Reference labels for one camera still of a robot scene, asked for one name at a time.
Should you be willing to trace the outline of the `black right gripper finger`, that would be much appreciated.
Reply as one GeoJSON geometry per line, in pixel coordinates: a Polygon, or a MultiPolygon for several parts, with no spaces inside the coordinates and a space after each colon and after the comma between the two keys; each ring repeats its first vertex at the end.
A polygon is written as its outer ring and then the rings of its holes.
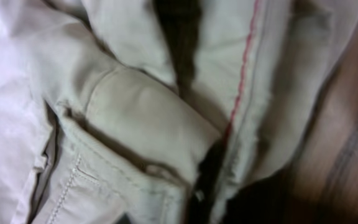
{"type": "Polygon", "coordinates": [[[275,174],[244,187],[228,201],[222,223],[283,223],[287,187],[286,174],[275,174]]]}

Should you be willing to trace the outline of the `beige cotton shorts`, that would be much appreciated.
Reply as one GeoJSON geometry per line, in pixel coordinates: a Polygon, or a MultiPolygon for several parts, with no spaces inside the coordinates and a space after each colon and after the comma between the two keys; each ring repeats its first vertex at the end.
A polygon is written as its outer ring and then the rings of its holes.
{"type": "Polygon", "coordinates": [[[358,1],[0,1],[0,223],[219,223],[357,25],[358,1]]]}

